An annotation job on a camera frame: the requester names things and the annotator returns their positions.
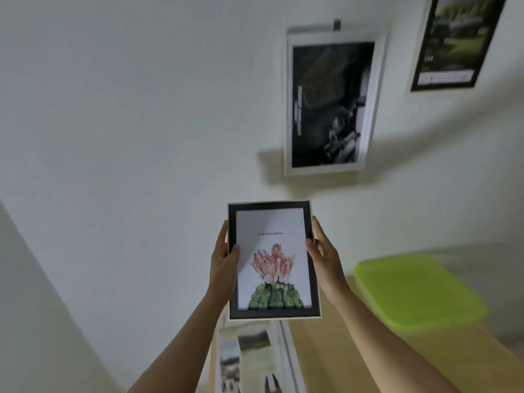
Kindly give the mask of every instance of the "right hand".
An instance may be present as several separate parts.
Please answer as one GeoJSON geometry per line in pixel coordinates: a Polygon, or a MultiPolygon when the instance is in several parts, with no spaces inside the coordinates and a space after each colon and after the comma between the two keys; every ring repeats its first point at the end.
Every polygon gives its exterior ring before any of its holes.
{"type": "Polygon", "coordinates": [[[343,297],[350,288],[347,285],[338,252],[324,234],[316,216],[313,217],[313,228],[318,239],[314,243],[308,238],[305,241],[305,247],[313,259],[320,287],[327,299],[336,305],[337,300],[343,297]]]}

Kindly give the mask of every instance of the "framed landscape photo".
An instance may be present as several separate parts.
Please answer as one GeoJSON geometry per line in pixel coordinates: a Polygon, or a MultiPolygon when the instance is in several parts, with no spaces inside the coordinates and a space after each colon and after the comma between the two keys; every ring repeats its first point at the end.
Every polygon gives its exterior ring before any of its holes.
{"type": "Polygon", "coordinates": [[[227,233],[240,245],[230,320],[321,316],[309,201],[228,204],[227,233]]]}
{"type": "Polygon", "coordinates": [[[506,0],[432,0],[411,91],[472,88],[506,0]]]}
{"type": "Polygon", "coordinates": [[[386,38],[372,27],[287,35],[285,176],[364,168],[386,38]]]}

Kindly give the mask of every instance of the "lime green container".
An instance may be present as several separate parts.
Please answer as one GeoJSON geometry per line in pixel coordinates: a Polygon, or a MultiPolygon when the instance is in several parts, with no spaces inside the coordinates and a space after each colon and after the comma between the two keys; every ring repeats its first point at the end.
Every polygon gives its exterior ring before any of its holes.
{"type": "Polygon", "coordinates": [[[473,291],[425,255],[367,260],[353,273],[377,315],[394,331],[439,330],[489,314],[473,291]]]}

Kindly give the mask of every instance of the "black picture frame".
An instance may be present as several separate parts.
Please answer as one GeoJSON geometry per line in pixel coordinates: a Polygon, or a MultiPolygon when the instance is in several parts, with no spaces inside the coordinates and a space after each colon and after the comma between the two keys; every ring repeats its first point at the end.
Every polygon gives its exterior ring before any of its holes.
{"type": "MultiPolygon", "coordinates": [[[[253,210],[282,210],[300,208],[304,214],[305,237],[314,240],[313,224],[311,215],[311,202],[309,201],[277,201],[261,203],[231,203],[227,205],[228,229],[227,242],[228,252],[231,252],[236,244],[236,213],[238,211],[253,210]]],[[[295,318],[295,317],[321,317],[320,298],[318,294],[317,275],[313,266],[313,259],[308,254],[309,284],[311,289],[311,307],[302,309],[239,309],[239,281],[235,283],[233,294],[229,302],[230,320],[245,319],[267,319],[267,318],[295,318]]]]}
{"type": "MultiPolygon", "coordinates": [[[[478,57],[475,59],[475,62],[472,64],[470,69],[464,69],[462,72],[473,70],[473,76],[468,82],[443,82],[443,83],[428,83],[428,84],[419,84],[419,77],[421,73],[437,73],[438,70],[430,70],[429,72],[423,72],[422,68],[424,66],[424,59],[426,58],[426,51],[428,48],[429,41],[432,37],[432,28],[435,20],[436,8],[438,6],[439,0],[432,0],[430,11],[428,14],[427,23],[425,26],[424,37],[422,40],[422,45],[420,47],[420,52],[418,60],[416,63],[415,75],[413,77],[413,82],[411,84],[411,92],[419,91],[433,91],[433,90],[451,90],[458,88],[473,88],[477,83],[478,76],[481,72],[482,65],[484,64],[484,59],[486,59],[486,54],[491,44],[495,28],[497,27],[498,20],[501,16],[501,12],[504,8],[506,0],[494,0],[493,10],[491,12],[490,20],[491,22],[488,25],[488,32],[485,34],[484,43],[481,47],[481,52],[478,57]]],[[[461,72],[461,70],[450,70],[449,72],[461,72]]]]}

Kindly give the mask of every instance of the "framed poster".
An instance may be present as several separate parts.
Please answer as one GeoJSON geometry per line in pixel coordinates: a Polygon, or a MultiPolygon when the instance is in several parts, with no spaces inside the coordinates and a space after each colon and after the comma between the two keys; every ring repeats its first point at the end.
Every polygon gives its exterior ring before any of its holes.
{"type": "Polygon", "coordinates": [[[287,35],[284,175],[362,170],[386,31],[287,35]]]}
{"type": "Polygon", "coordinates": [[[230,320],[320,317],[309,201],[228,204],[229,251],[240,245],[230,320]]]}
{"type": "Polygon", "coordinates": [[[411,91],[472,88],[506,0],[433,0],[411,91]]]}

